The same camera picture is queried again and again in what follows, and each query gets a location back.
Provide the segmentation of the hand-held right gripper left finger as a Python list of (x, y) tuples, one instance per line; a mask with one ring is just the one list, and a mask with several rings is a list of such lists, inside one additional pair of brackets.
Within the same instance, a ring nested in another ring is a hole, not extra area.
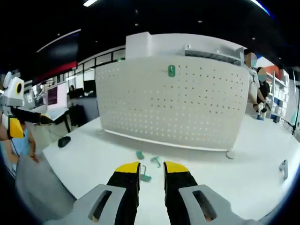
[(107, 184), (79, 198), (70, 214), (75, 225), (133, 225), (139, 206), (140, 162), (115, 169)]

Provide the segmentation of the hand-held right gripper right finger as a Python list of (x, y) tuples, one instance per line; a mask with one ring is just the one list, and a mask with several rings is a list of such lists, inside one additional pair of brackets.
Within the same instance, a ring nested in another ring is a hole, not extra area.
[(197, 184), (183, 165), (165, 161), (165, 206), (172, 225), (235, 225), (230, 203), (213, 189)]

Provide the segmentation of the person's left hand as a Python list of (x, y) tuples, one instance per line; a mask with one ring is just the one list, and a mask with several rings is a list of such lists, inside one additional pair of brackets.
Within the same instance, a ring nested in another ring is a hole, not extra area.
[(1, 124), (0, 125), (0, 141), (9, 140), (8, 130)]

